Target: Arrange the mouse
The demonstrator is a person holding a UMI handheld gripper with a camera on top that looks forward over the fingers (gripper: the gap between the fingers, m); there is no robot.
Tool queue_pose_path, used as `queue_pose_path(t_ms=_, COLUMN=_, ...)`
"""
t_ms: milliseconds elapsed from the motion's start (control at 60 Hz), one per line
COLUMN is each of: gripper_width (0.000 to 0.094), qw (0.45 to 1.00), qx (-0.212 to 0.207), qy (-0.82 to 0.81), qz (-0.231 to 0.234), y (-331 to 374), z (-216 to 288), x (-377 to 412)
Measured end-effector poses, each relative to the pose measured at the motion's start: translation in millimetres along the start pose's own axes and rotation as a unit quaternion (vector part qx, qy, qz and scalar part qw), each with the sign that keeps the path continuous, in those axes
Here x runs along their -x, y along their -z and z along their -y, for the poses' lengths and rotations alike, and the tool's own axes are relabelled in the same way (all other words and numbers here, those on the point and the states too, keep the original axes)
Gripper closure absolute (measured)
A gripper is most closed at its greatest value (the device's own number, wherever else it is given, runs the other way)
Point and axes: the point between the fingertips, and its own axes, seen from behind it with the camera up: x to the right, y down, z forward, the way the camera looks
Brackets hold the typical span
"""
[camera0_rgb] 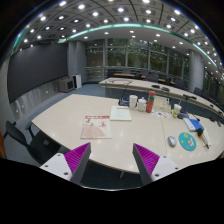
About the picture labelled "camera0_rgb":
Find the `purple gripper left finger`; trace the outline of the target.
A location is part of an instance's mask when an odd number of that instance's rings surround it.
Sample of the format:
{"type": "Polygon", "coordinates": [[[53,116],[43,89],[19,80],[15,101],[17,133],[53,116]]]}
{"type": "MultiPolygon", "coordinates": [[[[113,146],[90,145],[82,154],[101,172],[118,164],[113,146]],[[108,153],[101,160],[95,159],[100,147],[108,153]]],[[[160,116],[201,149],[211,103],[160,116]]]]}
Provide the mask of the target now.
{"type": "Polygon", "coordinates": [[[91,144],[86,143],[66,154],[56,153],[41,169],[79,185],[90,153],[91,144]]]}

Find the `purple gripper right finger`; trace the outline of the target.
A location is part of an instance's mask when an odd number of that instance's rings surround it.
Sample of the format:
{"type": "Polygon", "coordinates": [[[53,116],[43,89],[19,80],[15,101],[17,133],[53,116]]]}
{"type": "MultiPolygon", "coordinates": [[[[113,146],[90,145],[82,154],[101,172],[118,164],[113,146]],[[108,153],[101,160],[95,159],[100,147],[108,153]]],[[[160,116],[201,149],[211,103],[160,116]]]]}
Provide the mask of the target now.
{"type": "Polygon", "coordinates": [[[132,153],[143,185],[148,185],[179,170],[178,165],[167,156],[159,156],[136,143],[133,144],[132,153]]]}

